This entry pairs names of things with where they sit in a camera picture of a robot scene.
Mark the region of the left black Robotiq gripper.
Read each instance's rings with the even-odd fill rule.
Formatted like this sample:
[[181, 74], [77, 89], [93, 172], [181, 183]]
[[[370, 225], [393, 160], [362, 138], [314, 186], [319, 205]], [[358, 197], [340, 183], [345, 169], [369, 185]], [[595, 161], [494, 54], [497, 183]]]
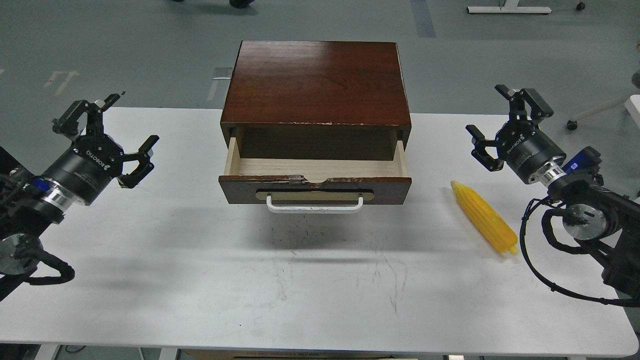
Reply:
[[[62, 186], [77, 201], [89, 207], [118, 176], [118, 184], [133, 189], [154, 170], [151, 162], [158, 135], [150, 135], [137, 152], [124, 153], [123, 148], [105, 134], [103, 113], [114, 105], [121, 94], [112, 93], [105, 100], [76, 100], [60, 116], [52, 120], [52, 131], [73, 141], [42, 174], [41, 178]], [[111, 158], [118, 156], [118, 161]], [[122, 164], [137, 162], [137, 167], [122, 174]]]

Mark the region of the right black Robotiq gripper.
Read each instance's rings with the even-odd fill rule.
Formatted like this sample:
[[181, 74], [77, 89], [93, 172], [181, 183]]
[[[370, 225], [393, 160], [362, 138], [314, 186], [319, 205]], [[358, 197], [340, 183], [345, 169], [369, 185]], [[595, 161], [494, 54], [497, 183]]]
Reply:
[[[560, 166], [567, 157], [538, 127], [553, 116], [554, 110], [534, 88], [510, 89], [497, 84], [494, 89], [509, 102], [509, 120], [496, 133], [496, 139], [486, 139], [475, 125], [466, 125], [474, 146], [471, 155], [490, 172], [503, 170], [506, 162], [523, 183], [537, 182], [537, 171], [544, 164], [554, 161]], [[498, 158], [492, 157], [487, 148], [496, 148]]]

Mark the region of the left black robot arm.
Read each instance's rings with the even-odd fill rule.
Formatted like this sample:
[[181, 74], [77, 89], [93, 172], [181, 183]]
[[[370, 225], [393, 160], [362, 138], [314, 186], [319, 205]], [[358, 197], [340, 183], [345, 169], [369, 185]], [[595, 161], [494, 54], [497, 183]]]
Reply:
[[60, 224], [71, 205], [88, 207], [112, 182], [133, 189], [151, 171], [157, 135], [149, 136], [132, 153], [125, 153], [105, 133], [104, 113], [121, 95], [105, 100], [77, 100], [53, 120], [53, 132], [70, 146], [42, 174], [34, 174], [7, 150], [1, 150], [1, 286], [0, 298], [23, 284], [59, 285], [72, 281], [71, 265], [44, 250], [41, 235]]

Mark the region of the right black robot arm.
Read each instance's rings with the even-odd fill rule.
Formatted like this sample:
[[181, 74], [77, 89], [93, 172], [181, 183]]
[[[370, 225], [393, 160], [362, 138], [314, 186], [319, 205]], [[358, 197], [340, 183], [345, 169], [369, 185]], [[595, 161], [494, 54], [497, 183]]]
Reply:
[[[519, 228], [519, 245], [532, 273], [553, 292], [601, 305], [639, 307], [639, 220], [637, 202], [604, 187], [599, 173], [601, 154], [586, 146], [571, 159], [539, 124], [553, 109], [532, 88], [494, 87], [509, 103], [509, 118], [494, 139], [487, 139], [475, 125], [466, 126], [474, 148], [471, 155], [487, 170], [508, 166], [525, 184], [541, 183], [547, 196], [532, 199]], [[623, 299], [592, 297], [570, 291], [550, 281], [533, 266], [526, 249], [527, 223], [544, 205], [542, 234], [559, 251], [589, 255], [602, 266], [602, 281]]]

